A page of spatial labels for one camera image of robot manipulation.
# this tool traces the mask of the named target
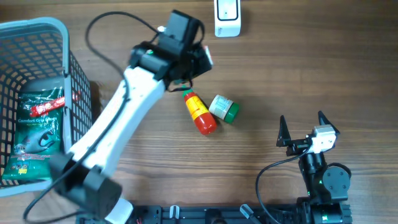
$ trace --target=sauce bottle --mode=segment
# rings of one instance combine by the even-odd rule
[[[194,93],[192,89],[185,90],[182,96],[199,132],[203,135],[207,135],[215,131],[217,128],[216,121],[196,93]]]

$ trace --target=wall-mounted device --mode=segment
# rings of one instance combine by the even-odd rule
[[[216,37],[236,37],[241,32],[241,0],[214,0]]]

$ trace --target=wooden table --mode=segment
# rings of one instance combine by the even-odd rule
[[[166,93],[119,161],[113,178],[126,198],[138,205],[256,204],[257,173],[285,159],[285,149],[275,146],[279,116],[285,115],[293,138],[302,138],[317,125],[322,110],[341,131],[326,161],[345,164],[353,172],[348,203],[354,222],[397,222],[396,3],[243,1],[241,35],[218,39],[213,1],[42,4],[46,2],[0,6],[0,21],[40,16],[62,20],[70,31],[71,50],[99,86],[102,104],[120,79],[87,49],[83,35],[89,21],[103,12],[126,11],[160,26],[172,9],[179,9],[205,23],[204,43],[215,63],[195,80],[195,91],[207,104],[221,94],[241,105],[232,125],[221,122],[216,133],[205,137],[196,130],[181,94]],[[137,21],[113,16],[95,25],[91,39],[125,67],[131,48],[152,35]],[[261,179],[268,203],[294,203],[306,192],[297,162],[271,169]],[[21,222],[34,195],[0,199],[0,222]],[[55,194],[38,207],[32,217],[74,209]]]

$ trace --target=bottle cap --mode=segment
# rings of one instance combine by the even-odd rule
[[[188,93],[193,93],[193,90],[192,89],[189,89],[189,90],[185,90],[184,92],[182,92],[182,98],[184,98],[184,96],[186,95],[186,94],[188,94]]]
[[[226,113],[224,121],[231,124],[234,121],[238,111],[239,111],[239,105],[237,103],[233,103],[229,108],[228,112]]]

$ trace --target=wire mesh basket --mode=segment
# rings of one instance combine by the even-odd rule
[[[91,127],[90,83],[69,50],[66,26],[51,17],[0,24],[1,175],[15,134],[18,94],[63,88],[63,148],[69,149]],[[72,100],[78,94],[79,100]],[[0,181],[0,197],[42,190],[51,180]]]

